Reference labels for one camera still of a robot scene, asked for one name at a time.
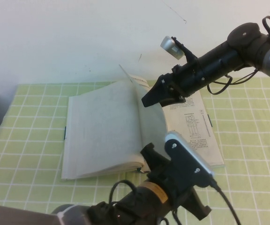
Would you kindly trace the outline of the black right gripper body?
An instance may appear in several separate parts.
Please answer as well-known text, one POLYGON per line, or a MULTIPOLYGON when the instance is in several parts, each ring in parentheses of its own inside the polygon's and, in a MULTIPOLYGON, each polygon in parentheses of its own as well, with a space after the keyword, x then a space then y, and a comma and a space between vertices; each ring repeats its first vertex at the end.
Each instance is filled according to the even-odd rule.
POLYGON ((165 92, 174 98, 187 98, 207 85, 198 61, 176 65, 171 73, 161 75, 158 80, 165 92))

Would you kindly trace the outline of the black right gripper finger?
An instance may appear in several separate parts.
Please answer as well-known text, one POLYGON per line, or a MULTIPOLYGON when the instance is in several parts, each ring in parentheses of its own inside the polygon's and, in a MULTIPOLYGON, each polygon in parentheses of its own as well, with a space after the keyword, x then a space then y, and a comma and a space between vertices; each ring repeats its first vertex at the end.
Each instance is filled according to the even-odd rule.
POLYGON ((170 94, 164 79, 157 79, 154 86, 142 97, 142 103, 144 107, 150 107, 158 103, 162 107, 169 105, 170 94))
POLYGON ((186 99, 183 96, 163 96, 160 100, 160 104, 162 107, 185 102, 186 99))

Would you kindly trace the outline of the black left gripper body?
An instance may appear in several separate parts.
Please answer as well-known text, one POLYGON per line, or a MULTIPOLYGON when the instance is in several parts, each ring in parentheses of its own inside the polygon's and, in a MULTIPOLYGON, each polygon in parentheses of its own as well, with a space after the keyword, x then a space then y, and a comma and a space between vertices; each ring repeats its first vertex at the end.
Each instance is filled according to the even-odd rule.
POLYGON ((181 206, 185 202, 189 185, 172 162, 150 169, 149 179, 166 192, 171 206, 181 206))

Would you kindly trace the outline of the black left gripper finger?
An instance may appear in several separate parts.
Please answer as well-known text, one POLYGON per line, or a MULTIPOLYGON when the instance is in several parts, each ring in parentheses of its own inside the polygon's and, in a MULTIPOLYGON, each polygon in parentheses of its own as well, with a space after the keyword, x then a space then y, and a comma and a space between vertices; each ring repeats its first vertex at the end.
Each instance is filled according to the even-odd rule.
POLYGON ((141 150, 141 154, 149 167, 150 173, 165 173, 168 171, 170 160, 156 152, 153 143, 147 144, 141 150))
POLYGON ((181 205, 192 215, 194 215, 198 220, 203 220, 211 212, 211 208, 208 205, 203 205, 197 192, 193 187, 191 187, 185 193, 185 201, 181 205))

